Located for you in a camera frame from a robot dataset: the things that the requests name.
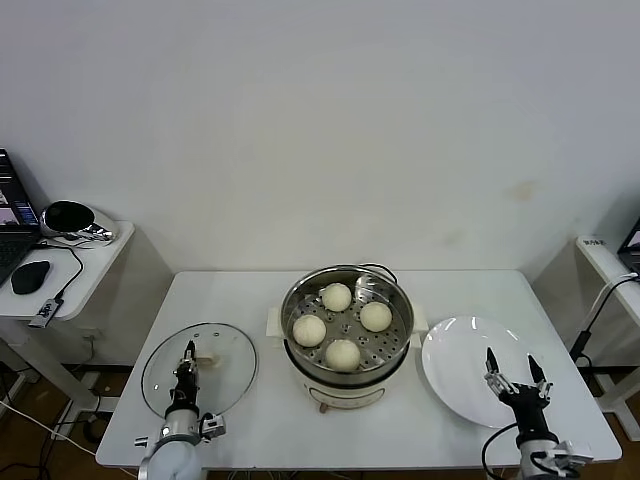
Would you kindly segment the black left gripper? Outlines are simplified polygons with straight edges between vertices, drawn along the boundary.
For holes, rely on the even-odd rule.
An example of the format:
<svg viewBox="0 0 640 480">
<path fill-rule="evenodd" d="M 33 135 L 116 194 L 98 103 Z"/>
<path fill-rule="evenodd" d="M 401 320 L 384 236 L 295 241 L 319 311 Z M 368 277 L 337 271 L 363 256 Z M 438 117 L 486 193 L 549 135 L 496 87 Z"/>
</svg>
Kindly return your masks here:
<svg viewBox="0 0 640 480">
<path fill-rule="evenodd" d="M 198 372 L 196 346 L 190 340 L 185 348 L 184 362 L 180 362 L 174 371 L 176 384 L 170 390 L 171 409 L 197 410 Z"/>
</svg>

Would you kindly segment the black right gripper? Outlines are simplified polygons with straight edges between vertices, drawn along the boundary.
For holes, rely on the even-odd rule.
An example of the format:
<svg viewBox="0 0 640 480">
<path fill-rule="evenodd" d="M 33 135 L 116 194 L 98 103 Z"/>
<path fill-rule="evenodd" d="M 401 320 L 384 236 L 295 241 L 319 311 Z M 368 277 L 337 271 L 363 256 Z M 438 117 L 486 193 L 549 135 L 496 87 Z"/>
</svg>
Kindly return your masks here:
<svg viewBox="0 0 640 480">
<path fill-rule="evenodd" d="M 488 347 L 484 379 L 495 396 L 512 409 L 520 436 L 548 436 L 550 431 L 543 411 L 549 404 L 553 384 L 547 381 L 532 355 L 528 355 L 527 360 L 533 385 L 514 385 L 500 372 L 494 352 Z"/>
</svg>

